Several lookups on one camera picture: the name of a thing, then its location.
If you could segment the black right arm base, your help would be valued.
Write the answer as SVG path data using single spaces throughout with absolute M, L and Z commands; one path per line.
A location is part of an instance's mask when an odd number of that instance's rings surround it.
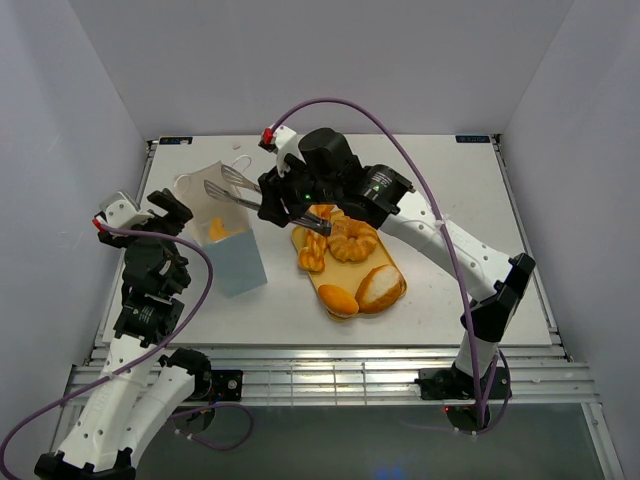
M 511 388 L 508 386 L 506 369 L 498 367 L 494 373 L 492 383 L 489 383 L 490 371 L 480 378 L 482 393 L 489 391 L 489 400 L 503 400 L 510 398 Z M 414 380 L 420 388 L 423 400 L 473 400 L 473 378 L 455 366 L 444 369 L 425 368 L 418 371 Z

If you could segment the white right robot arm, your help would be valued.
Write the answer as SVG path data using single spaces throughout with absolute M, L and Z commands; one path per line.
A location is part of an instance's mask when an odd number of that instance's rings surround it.
M 342 262 L 362 262 L 385 233 L 456 280 L 465 333 L 453 365 L 429 384 L 435 397 L 481 395 L 533 274 L 533 258 L 499 252 L 445 220 L 426 191 L 417 191 L 392 167 L 363 165 L 346 137 L 331 128 L 299 136 L 285 126 L 268 127 L 259 146 L 276 163 L 259 177 L 258 216 L 279 227 L 297 223 L 311 233 L 299 256 L 302 268 L 320 270 L 326 251 Z

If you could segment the blue white paper bag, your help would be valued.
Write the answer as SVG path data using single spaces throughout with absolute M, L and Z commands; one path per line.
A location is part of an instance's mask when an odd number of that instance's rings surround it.
M 230 167 L 216 162 L 175 178 L 175 197 L 192 212 L 190 238 L 207 254 L 214 270 L 214 290 L 232 298 L 267 283 L 248 209 L 234 200 L 239 188 L 227 177 Z

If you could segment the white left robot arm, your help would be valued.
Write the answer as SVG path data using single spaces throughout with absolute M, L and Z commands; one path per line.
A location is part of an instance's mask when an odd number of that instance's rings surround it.
M 179 234 L 191 210 L 169 190 L 148 196 L 161 211 L 143 211 L 127 193 L 103 204 L 99 240 L 124 252 L 121 311 L 99 379 L 75 426 L 53 453 L 40 456 L 41 479 L 133 479 L 144 450 L 183 400 L 212 387 L 206 357 L 164 348 L 187 324 L 178 295 L 189 286 Z

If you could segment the small plain donut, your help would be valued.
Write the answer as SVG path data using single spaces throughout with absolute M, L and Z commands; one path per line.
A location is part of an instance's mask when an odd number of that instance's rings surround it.
M 211 223 L 208 229 L 208 236 L 209 236 L 209 240 L 212 243 L 216 243 L 223 239 L 229 238 L 231 236 L 234 236 L 243 232 L 244 232 L 244 229 L 228 230 L 225 227 L 223 218 L 217 216 L 211 220 Z

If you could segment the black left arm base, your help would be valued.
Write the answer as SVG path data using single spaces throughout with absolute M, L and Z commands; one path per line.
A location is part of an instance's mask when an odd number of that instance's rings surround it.
M 197 373 L 194 392 L 188 397 L 188 401 L 238 402 L 242 398 L 243 379 L 242 370 L 209 370 Z

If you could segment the metal serving tongs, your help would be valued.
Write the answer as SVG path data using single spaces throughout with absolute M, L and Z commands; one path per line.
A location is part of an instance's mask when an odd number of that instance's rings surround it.
M 280 227 L 296 225 L 305 227 L 321 236 L 328 237 L 331 233 L 331 222 L 312 213 L 304 213 L 294 218 L 284 205 L 262 205 L 263 195 L 260 186 L 249 180 L 235 168 L 222 164 L 220 166 L 222 180 L 215 183 L 205 179 L 203 181 L 205 193 L 214 200 L 234 203 L 258 213 L 261 219 Z

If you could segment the orange round bun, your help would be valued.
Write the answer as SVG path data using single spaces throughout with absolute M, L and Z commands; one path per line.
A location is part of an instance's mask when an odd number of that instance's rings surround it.
M 351 318 L 359 313 L 359 305 L 354 296 L 337 285 L 321 285 L 318 296 L 326 310 L 335 317 Z

